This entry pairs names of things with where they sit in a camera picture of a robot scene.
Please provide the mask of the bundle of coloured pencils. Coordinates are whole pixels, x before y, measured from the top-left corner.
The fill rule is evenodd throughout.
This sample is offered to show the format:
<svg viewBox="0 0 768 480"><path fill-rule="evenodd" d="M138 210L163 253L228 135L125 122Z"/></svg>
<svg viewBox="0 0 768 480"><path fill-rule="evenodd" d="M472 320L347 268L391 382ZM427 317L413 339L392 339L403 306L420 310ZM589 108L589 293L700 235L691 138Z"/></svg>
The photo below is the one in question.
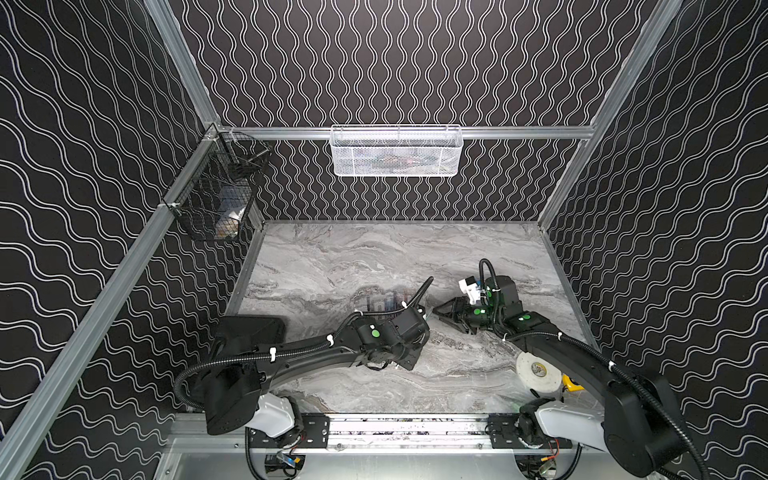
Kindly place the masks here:
<svg viewBox="0 0 768 480"><path fill-rule="evenodd" d="M388 313L403 309L415 293L412 289L387 289L370 286L360 292L356 308L362 312Z"/></svg>

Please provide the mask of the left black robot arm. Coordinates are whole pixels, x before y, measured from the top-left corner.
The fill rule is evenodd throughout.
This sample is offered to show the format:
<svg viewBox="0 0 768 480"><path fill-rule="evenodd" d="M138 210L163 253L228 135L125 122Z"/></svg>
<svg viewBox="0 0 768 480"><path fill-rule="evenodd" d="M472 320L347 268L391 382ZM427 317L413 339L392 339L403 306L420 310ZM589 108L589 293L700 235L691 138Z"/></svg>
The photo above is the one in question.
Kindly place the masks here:
<svg viewBox="0 0 768 480"><path fill-rule="evenodd" d="M395 364L411 371L430 338L421 300L427 278L409 301L386 312L350 313L334 330L302 341L259 343L266 333L280 336L279 317L231 319L210 359L177 375L173 392L184 405L201 410L210 435L241 427L271 438L300 430L297 406L272 390L304 375L332 368L381 371Z"/></svg>

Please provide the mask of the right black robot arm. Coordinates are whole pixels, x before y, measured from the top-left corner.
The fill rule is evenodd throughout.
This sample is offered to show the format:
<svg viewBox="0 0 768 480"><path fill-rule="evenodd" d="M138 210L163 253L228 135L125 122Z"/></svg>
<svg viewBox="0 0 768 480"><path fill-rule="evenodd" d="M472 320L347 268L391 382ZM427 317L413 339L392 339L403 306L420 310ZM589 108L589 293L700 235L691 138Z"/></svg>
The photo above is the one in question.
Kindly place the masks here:
<svg viewBox="0 0 768 480"><path fill-rule="evenodd" d="M597 414L544 395L521 406L515 425L520 442L539 446L563 438L604 451L626 472L669 479L674 459L688 454L703 479L711 476L695 446L668 380L657 372L623 366L595 347L559 329L544 315L524 308L515 282L496 273L489 259L478 274L460 281L461 296L433 308L441 321L460 332L486 331L520 349L537 377L566 380L589 392L602 406Z"/></svg>

